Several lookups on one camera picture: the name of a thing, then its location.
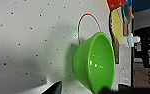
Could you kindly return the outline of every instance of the pegboard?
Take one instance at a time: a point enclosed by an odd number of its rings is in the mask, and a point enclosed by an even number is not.
[[[110,38],[106,0],[0,0],[0,94],[41,94],[57,81],[63,81],[62,94],[91,94],[72,70],[77,24],[84,13],[94,15]],[[98,31],[95,20],[86,16],[81,41]],[[122,58],[129,58],[130,49],[123,49]],[[128,61],[116,65],[112,89],[117,89],[122,66],[130,85]]]

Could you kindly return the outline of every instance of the yellow object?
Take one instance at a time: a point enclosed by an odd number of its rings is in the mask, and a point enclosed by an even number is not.
[[[111,18],[112,18],[112,31],[114,33],[114,36],[118,40],[119,45],[121,45],[123,31],[122,31],[122,25],[120,23],[120,19],[119,19],[117,10],[112,11]]]

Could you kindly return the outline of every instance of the bowl rim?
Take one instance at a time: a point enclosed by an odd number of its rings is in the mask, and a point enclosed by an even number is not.
[[[113,46],[112,46],[112,44],[111,44],[111,42],[110,42],[108,36],[107,36],[105,33],[103,33],[103,32],[97,32],[97,33],[95,33],[95,34],[93,35],[93,37],[92,37],[91,44],[89,45],[88,60],[87,60],[87,61],[88,61],[88,63],[87,63],[88,85],[89,85],[89,88],[90,88],[91,92],[93,92],[93,93],[96,93],[96,92],[93,90],[93,88],[92,88],[93,86],[92,86],[92,83],[91,83],[90,56],[91,56],[91,50],[92,50],[92,48],[93,48],[93,44],[94,44],[95,40],[96,40],[99,36],[104,36],[104,37],[106,37],[107,41],[109,42],[109,44],[110,44],[110,46],[111,46],[111,50],[112,50],[112,54],[113,54],[113,61],[114,61],[114,62],[113,62],[113,67],[114,67],[114,69],[115,69],[114,50],[113,50]]]

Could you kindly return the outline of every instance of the green bowl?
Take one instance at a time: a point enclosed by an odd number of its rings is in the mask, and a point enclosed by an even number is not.
[[[114,52],[106,34],[96,33],[78,47],[73,58],[73,71],[92,93],[99,93],[103,87],[111,89],[114,70]]]

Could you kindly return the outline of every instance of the red object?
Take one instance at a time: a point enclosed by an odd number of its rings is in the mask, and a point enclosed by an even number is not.
[[[97,19],[96,19],[92,14],[89,14],[89,13],[84,14],[83,16],[81,16],[80,21],[79,21],[79,24],[78,24],[78,41],[79,41],[79,45],[81,44],[81,43],[80,43],[80,24],[81,24],[82,19],[83,19],[85,16],[87,16],[87,15],[93,17],[93,19],[96,21],[96,23],[97,23],[97,25],[98,25],[98,27],[99,27],[99,30],[100,30],[100,32],[101,32],[101,28],[100,28],[100,25],[99,25]]]
[[[126,4],[125,0],[107,0],[107,2],[111,11]]]

